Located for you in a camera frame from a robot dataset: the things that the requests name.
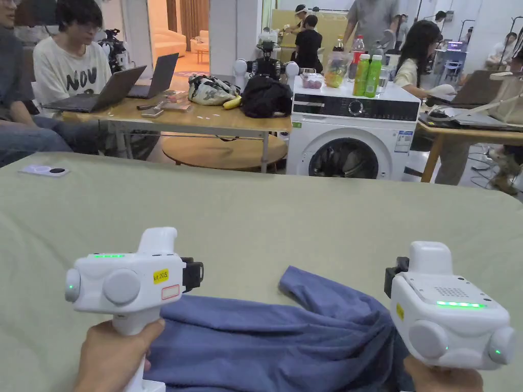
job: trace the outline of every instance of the black hair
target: black hair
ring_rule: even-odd
[[[305,4],[300,4],[298,7],[296,7],[296,13],[301,11],[307,12],[307,6]]]
[[[101,9],[95,0],[58,0],[56,21],[59,31],[65,31],[74,22],[99,28],[104,24]]]
[[[405,38],[396,71],[400,70],[405,60],[414,60],[418,69],[416,87],[419,88],[421,75],[427,67],[428,48],[434,42],[441,41],[442,39],[443,37],[441,36],[439,27],[434,22],[430,20],[419,20],[414,23]]]
[[[304,26],[316,27],[318,24],[318,17],[316,15],[309,15],[305,18],[303,24]]]
[[[445,19],[447,17],[447,13],[445,11],[438,11],[436,14],[436,20]]]

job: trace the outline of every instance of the white t-shirt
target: white t-shirt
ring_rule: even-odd
[[[409,84],[416,87],[418,83],[418,66],[414,60],[407,59],[403,62],[400,69],[397,70],[394,83],[400,87],[405,87]]]
[[[55,102],[81,93],[99,94],[111,77],[107,55],[93,42],[86,46],[83,56],[72,55],[52,39],[36,45],[36,99],[41,104]]]

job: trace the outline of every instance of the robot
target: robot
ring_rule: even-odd
[[[160,318],[160,307],[200,287],[203,263],[174,252],[173,227],[147,229],[137,253],[78,259],[66,275],[65,299],[78,312],[112,314],[122,335],[136,335]],[[145,358],[124,392],[165,392],[165,384],[143,379]]]
[[[392,320],[409,352],[429,366],[495,370],[512,361],[508,311],[452,271],[441,243],[415,241],[385,271]]]
[[[279,60],[272,59],[271,54],[274,49],[272,41],[263,41],[257,48],[263,51],[262,58],[254,61],[236,60],[234,64],[236,86],[243,91],[251,74],[270,77],[274,80],[280,80],[282,74],[286,74],[287,84],[292,90],[294,88],[294,78],[300,73],[298,65],[294,61],[284,64]]]

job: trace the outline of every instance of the curtain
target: curtain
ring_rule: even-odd
[[[200,30],[209,30],[209,0],[181,0],[181,31],[187,37],[187,51]]]
[[[178,31],[178,15],[176,15],[176,0],[167,0],[167,22],[169,30]]]

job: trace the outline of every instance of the wooden table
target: wooden table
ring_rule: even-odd
[[[221,106],[202,106],[193,103],[188,113],[166,110],[157,119],[141,117],[138,105],[156,105],[162,96],[145,100],[126,98],[109,109],[95,113],[64,112],[64,121],[108,121],[118,139],[118,150],[122,157],[132,159],[130,139],[126,136],[133,130],[149,131],[154,135],[172,132],[220,135],[226,137],[251,137],[263,140],[261,151],[261,171],[267,172],[269,132],[290,132],[290,117],[274,119],[253,119],[243,114],[240,109],[225,110]]]
[[[461,139],[470,139],[473,143],[496,143],[509,144],[514,146],[523,145],[523,127],[522,132],[515,131],[491,131],[480,129],[450,129],[450,128],[432,128],[422,122],[418,122],[418,129],[422,129],[428,133],[436,136],[430,154],[428,156],[427,164],[422,175],[422,182],[430,182],[436,162],[438,161],[443,147],[443,141],[449,137],[459,137]]]
[[[206,167],[210,169],[252,171],[260,167],[261,140],[202,137],[177,133],[177,137],[162,139],[162,150],[177,165]],[[271,165],[287,154],[287,144],[269,135],[267,164]]]

